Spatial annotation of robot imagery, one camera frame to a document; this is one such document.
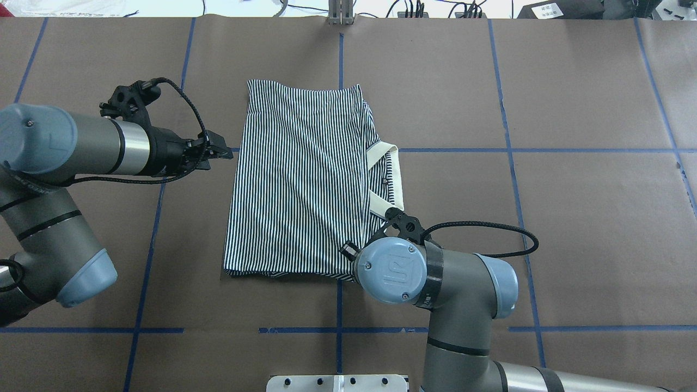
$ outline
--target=striped cloth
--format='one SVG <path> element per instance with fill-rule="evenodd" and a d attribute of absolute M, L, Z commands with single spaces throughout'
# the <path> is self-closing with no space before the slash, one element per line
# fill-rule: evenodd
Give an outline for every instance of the striped cloth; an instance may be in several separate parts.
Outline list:
<path fill-rule="evenodd" d="M 397 148 L 380 141 L 360 86 L 311 91 L 250 80 L 223 269 L 351 280 L 339 253 L 404 209 Z"/>

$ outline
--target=striped shirt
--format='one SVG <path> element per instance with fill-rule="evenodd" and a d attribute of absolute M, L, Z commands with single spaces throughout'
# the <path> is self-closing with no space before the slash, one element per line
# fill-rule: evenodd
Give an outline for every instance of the striped shirt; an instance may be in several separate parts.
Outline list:
<path fill-rule="evenodd" d="M 404 209 L 397 148 L 380 141 L 360 86 L 248 87 L 224 270 L 353 279 L 341 246 L 362 247 L 388 207 Z"/>

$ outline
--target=robotic arm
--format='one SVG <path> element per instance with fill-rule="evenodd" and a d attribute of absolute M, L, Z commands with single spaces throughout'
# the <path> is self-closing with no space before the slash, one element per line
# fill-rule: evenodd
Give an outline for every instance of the robotic arm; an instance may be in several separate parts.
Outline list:
<path fill-rule="evenodd" d="M 160 96 L 162 82 L 194 110 L 198 139 L 151 125 L 146 106 Z M 24 104 L 0 110 L 0 213 L 24 249 L 0 260 L 0 326 L 54 299 L 66 308 L 76 306 L 116 281 L 107 251 L 64 187 L 95 180 L 164 183 L 210 169 L 211 158 L 232 159 L 223 137 L 205 129 L 188 97 L 165 78 L 119 86 L 100 108 L 102 117 Z M 76 174 L 170 178 L 75 179 Z"/>
<path fill-rule="evenodd" d="M 513 268 L 500 259 L 442 249 L 431 229 L 398 209 L 386 215 L 388 224 L 362 250 L 347 242 L 342 253 L 378 301 L 431 311 L 421 392 L 670 391 L 492 361 L 492 320 L 510 315 L 518 299 Z M 391 225 L 399 236 L 384 234 Z"/>

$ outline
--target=metal bracket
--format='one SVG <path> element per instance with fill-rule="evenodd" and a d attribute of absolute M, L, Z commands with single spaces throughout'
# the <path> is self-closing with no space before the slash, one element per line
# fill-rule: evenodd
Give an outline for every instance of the metal bracket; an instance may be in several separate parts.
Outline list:
<path fill-rule="evenodd" d="M 408 392 L 408 380 L 401 375 L 274 376 L 266 392 Z"/>
<path fill-rule="evenodd" d="M 353 24 L 353 0 L 329 0 L 329 24 Z"/>

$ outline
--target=blue joint cap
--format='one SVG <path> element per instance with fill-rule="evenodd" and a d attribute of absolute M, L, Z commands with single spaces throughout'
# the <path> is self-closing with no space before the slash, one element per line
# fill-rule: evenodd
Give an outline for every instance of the blue joint cap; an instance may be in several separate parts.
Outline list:
<path fill-rule="evenodd" d="M 53 106 L 13 103 L 0 110 L 0 163 L 27 174 L 62 166 L 77 145 L 75 120 Z"/>
<path fill-rule="evenodd" d="M 518 301 L 518 277 L 511 264 L 475 253 L 489 270 L 496 291 L 497 311 L 495 319 L 505 319 L 516 308 Z"/>
<path fill-rule="evenodd" d="M 384 303 L 415 303 L 426 283 L 426 258 L 416 245 L 397 237 L 370 243 L 354 268 L 363 289 Z"/>
<path fill-rule="evenodd" d="M 109 258 L 107 250 L 102 249 L 70 278 L 58 293 L 56 301 L 64 308 L 72 308 L 113 285 L 116 277 L 114 263 Z"/>

